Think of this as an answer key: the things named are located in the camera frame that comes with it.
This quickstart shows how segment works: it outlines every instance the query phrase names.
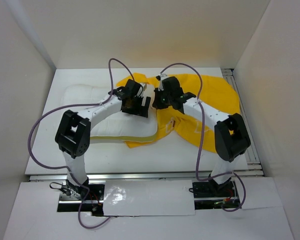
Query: white fabric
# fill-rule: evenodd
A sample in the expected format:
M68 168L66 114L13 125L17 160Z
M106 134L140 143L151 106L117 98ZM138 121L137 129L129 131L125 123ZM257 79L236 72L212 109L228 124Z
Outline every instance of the white fabric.
M97 103L107 96L109 91L110 89L105 87L94 87L83 84L71 85L65 89L61 105ZM146 97L146 95L148 95L151 97L152 93L153 86L147 85L147 90L143 96ZM71 110L78 112L84 108L85 107L76 107ZM123 112L117 112L107 117L91 130L91 137L130 136L144 138L155 135L157 129L158 123L156 112L150 107L148 118Z

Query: white cushion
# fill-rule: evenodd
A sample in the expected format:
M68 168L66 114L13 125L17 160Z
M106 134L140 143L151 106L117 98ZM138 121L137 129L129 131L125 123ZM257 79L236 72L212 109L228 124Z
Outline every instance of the white cushion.
M153 94L154 87L147 85L144 97ZM61 105L98 103L104 98L109 88L94 87L90 85L71 85L64 91ZM77 112L85 107L71 109ZM92 138L121 139L134 142L151 142L155 139L158 129L156 111L149 108L148 118L117 112L98 123L91 130Z

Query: white pillow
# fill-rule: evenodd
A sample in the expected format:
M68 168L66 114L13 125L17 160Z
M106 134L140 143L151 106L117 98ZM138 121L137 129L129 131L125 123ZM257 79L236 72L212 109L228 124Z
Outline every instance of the white pillow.
M107 96L109 91L109 88L104 87L83 84L71 85L65 89L61 105L98 103ZM154 87L148 84L143 96L152 97L153 91ZM71 110L77 112L84 108L76 107ZM90 137L93 139L120 139L143 143L155 140L157 130L156 110L150 107L148 118L117 112L98 123L91 130Z

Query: wall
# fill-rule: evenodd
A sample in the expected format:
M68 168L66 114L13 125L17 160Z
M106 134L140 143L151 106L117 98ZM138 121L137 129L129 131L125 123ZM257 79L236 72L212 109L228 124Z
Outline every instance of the wall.
M300 240L300 0L272 0L235 80L268 176Z
M42 113L52 77L0 0L0 239L25 179L28 133Z
M234 68L269 0L20 0L58 69Z

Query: crumpled yellow cloth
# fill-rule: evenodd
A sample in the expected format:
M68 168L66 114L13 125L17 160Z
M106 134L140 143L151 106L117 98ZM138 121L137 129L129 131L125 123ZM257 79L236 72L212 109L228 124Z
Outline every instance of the crumpled yellow cloth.
M138 83L151 84L155 88L159 86L159 81L156 77L146 77L140 73L133 74L134 79ZM191 92L195 95L198 94L200 88L200 80L195 74L175 74L175 76L183 89L183 92ZM203 88L200 94L200 99L206 104L218 109L221 112L230 115L240 113L239 96L235 90L229 85L226 80L221 77L201 75L203 81ZM126 77L117 83L117 87L124 86L128 79ZM182 138L189 143L199 147L201 137L201 121L194 119L191 116L182 114L174 110L172 107L156 111L156 118L158 122L158 131L156 135L157 141L167 136L171 131L175 130ZM125 142L130 148L143 146L151 142ZM214 131L207 126L204 128L204 150L215 153L215 134Z

